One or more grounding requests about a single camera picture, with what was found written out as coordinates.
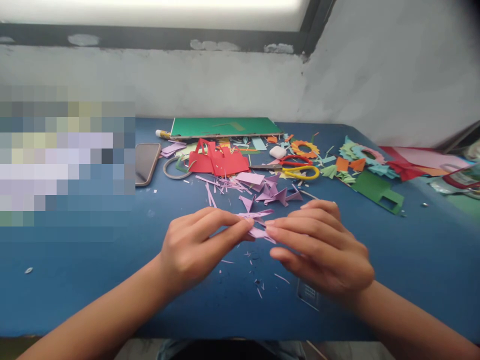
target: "orange paper flower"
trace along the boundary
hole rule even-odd
[[[300,146],[306,146],[310,148],[311,151],[310,152],[302,151],[299,148]],[[320,154],[319,148],[313,145],[311,142],[307,142],[307,141],[300,141],[300,140],[294,141],[291,143],[291,149],[295,154],[303,156],[308,159],[315,159]]]

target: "scissor blade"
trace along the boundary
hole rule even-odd
[[[254,170],[278,170],[282,168],[282,165],[280,164],[252,165],[252,166],[249,166],[249,168]]]

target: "white eraser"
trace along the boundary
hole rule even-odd
[[[272,155],[275,159],[281,159],[287,155],[287,150],[280,146],[275,146],[270,150],[270,155]]]

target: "table surface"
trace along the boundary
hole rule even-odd
[[[136,142],[158,142],[155,130],[168,130],[171,124],[169,119],[137,119]],[[335,146],[333,153],[337,154],[345,135],[380,151],[353,127],[279,125],[299,140],[309,141],[312,134],[319,132],[315,144],[323,154],[331,146]],[[258,164],[269,158],[266,151],[251,155],[251,161]],[[136,190],[130,222],[124,227],[69,231],[59,224],[2,229],[0,337],[51,331],[156,255],[171,220],[208,206],[205,183],[194,176],[187,179],[190,183],[167,178],[162,172],[164,162],[159,161],[151,184]],[[281,179],[279,189],[291,183],[290,179]],[[303,189],[338,204],[345,226],[368,247],[380,282],[480,343],[478,226],[420,180],[392,183],[393,190],[405,196],[406,217],[393,215],[336,179],[320,177]],[[213,197],[219,208],[240,213],[245,209],[239,195],[230,190]],[[275,212],[265,219],[286,216],[302,204],[291,201],[283,207],[271,203],[268,208]],[[255,203],[252,211],[265,208]],[[271,247],[263,239],[242,243],[225,257],[234,264],[220,263],[202,284],[177,298],[137,335],[176,339],[373,339],[366,326],[335,304],[324,299],[317,312],[300,301],[298,280],[270,258]],[[247,251],[254,253],[255,259],[244,256]],[[25,275],[29,267],[34,270]],[[290,285],[274,273],[288,279]],[[255,279],[264,282],[263,299]]]

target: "window frame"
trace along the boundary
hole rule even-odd
[[[197,50],[192,41],[227,42],[239,52],[287,53],[309,57],[322,35],[336,0],[310,0],[300,31],[224,30],[102,25],[0,23],[0,45],[78,47],[69,36],[92,35],[102,49]],[[268,45],[287,45],[285,47]]]

